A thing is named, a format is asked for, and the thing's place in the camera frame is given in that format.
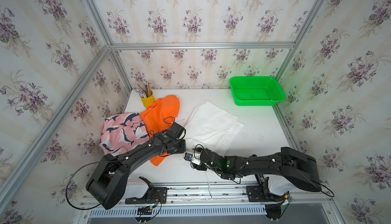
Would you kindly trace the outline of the white shorts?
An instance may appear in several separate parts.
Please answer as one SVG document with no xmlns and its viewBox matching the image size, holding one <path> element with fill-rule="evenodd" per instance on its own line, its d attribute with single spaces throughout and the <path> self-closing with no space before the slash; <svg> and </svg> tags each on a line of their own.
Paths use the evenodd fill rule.
<svg viewBox="0 0 391 224">
<path fill-rule="evenodd" d="M 200 144 L 224 156 L 243 126 L 239 117 L 203 100 L 192 111 L 185 125 L 186 149 L 189 151 Z"/>
</svg>

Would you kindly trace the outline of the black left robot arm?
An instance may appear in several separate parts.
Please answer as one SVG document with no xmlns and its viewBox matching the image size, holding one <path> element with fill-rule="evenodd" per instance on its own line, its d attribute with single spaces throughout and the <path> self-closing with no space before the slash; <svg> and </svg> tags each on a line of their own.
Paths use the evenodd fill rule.
<svg viewBox="0 0 391 224">
<path fill-rule="evenodd" d="M 174 122 L 169 129 L 155 133 L 129 152 L 105 155 L 87 182 L 87 192 L 106 210 L 113 208 L 125 195 L 128 177 L 138 167 L 156 156 L 186 151 L 185 133 L 186 129 Z"/>
</svg>

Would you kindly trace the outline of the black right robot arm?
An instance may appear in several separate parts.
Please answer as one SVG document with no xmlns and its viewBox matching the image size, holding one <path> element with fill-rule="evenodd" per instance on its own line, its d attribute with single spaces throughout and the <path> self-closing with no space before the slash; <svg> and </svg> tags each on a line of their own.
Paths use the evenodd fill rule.
<svg viewBox="0 0 391 224">
<path fill-rule="evenodd" d="M 193 159 L 200 165 L 192 164 L 198 171 L 207 169 L 220 178 L 234 181 L 249 175 L 275 175 L 284 177 L 294 187 L 309 192 L 322 190 L 316 159 L 289 147 L 268 156 L 220 156 L 203 147 L 194 148 Z"/>
</svg>

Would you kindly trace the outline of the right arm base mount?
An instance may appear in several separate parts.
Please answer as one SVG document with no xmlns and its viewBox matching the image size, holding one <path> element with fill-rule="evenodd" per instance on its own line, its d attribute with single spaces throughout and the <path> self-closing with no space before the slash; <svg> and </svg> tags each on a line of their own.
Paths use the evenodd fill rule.
<svg viewBox="0 0 391 224">
<path fill-rule="evenodd" d="M 249 202 L 273 202 L 283 203 L 289 198 L 289 191 L 282 194 L 275 194 L 269 190 L 269 177 L 255 175 L 258 185 L 247 186 L 246 194 Z"/>
</svg>

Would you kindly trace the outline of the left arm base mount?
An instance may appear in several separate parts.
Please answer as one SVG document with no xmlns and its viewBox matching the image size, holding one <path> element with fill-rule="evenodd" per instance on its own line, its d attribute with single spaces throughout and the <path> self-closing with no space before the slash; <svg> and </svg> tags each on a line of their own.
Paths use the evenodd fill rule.
<svg viewBox="0 0 391 224">
<path fill-rule="evenodd" d="M 165 204 L 167 187 L 155 187 L 148 179 L 128 179 L 124 199 L 125 204 Z"/>
</svg>

